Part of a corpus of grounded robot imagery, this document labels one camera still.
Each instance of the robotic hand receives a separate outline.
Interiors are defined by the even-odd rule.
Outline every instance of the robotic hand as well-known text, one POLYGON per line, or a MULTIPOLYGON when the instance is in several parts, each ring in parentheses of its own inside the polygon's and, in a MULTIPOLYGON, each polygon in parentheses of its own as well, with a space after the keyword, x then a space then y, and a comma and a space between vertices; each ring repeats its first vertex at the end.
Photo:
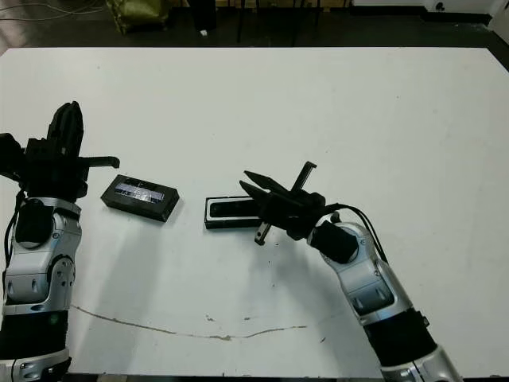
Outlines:
POLYGON ((87 193, 90 167, 120 164, 114 157, 80 158, 83 133, 73 102, 55 113, 46 139, 31 138, 24 150, 0 134, 0 174, 21 188, 4 240, 2 382, 58 381, 71 364, 65 338, 81 239, 74 203, 87 193))
POLYGON ((265 235, 274 225, 285 229, 294 240, 307 238, 307 243, 320 251, 338 275, 341 288, 380 361, 385 380, 461 382, 443 348, 428 333, 429 323, 413 308, 389 267, 366 215, 348 205, 326 205, 320 194, 301 189, 314 167, 306 163, 290 191, 269 177, 245 172, 256 185, 269 190, 266 193, 240 182, 260 208, 263 223, 255 241, 263 245, 265 235), (341 221, 341 209, 353 211, 363 226, 341 221))

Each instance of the dark floor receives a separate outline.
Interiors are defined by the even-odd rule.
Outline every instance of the dark floor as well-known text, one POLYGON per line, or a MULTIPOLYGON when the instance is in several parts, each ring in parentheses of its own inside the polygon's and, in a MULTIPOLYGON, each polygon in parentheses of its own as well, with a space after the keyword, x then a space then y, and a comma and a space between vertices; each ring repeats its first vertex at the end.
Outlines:
MULTIPOLYGON (((53 0, 67 10, 82 5, 83 0, 53 0)), ((0 7, 18 4, 0 1, 0 7)), ((0 11, 0 16, 44 18, 51 10, 30 7, 26 10, 0 11)), ((509 68, 509 47, 482 24, 424 21, 419 15, 354 15, 349 10, 321 13, 315 26, 315 12, 305 9, 261 10, 245 12, 243 32, 237 43, 239 11, 219 8, 217 29, 203 38, 195 29, 188 9, 171 11, 165 30, 144 30, 123 36, 104 7, 93 14, 71 15, 52 21, 1 21, 0 53, 11 47, 55 46, 457 46, 486 47, 509 68)))

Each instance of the black box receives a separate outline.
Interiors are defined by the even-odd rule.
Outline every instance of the black box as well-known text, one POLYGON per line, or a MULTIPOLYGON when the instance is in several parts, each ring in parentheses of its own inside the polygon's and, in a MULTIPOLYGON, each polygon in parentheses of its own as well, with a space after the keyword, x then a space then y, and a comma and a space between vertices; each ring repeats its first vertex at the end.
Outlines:
POLYGON ((171 187, 117 175, 101 199, 113 209, 167 221, 179 196, 177 190, 171 187))
POLYGON ((205 227, 258 227, 262 223, 259 209, 252 197, 208 197, 205 199, 205 227))

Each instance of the wall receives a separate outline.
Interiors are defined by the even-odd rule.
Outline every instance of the wall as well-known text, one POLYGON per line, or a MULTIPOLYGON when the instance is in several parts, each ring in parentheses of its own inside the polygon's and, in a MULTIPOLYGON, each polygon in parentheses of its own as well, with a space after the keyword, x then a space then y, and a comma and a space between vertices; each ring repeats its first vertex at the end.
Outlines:
POLYGON ((499 12, 490 22, 489 29, 492 29, 504 41, 509 44, 509 7, 504 9, 506 2, 499 8, 499 12))
POLYGON ((507 0, 354 0, 356 6, 425 6, 435 11, 435 5, 444 3, 445 12, 490 14, 494 16, 507 0))

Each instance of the white table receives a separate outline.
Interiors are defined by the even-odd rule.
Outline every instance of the white table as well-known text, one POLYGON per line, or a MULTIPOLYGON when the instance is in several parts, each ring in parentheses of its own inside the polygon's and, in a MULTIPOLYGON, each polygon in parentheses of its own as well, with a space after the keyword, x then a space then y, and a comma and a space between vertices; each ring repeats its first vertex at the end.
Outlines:
MULTIPOLYGON (((181 195, 158 224, 107 208, 99 197, 117 172, 91 170, 78 200, 73 372, 379 376, 316 251, 277 229, 261 248, 250 230, 204 228, 205 197, 242 195, 245 169, 290 187, 311 160, 305 188, 368 214, 462 375, 509 375, 509 75, 487 50, 15 49, 0 59, 0 126, 23 145, 73 99, 82 155, 117 155, 120 173, 181 195)), ((16 190, 0 180, 1 232, 16 190)))

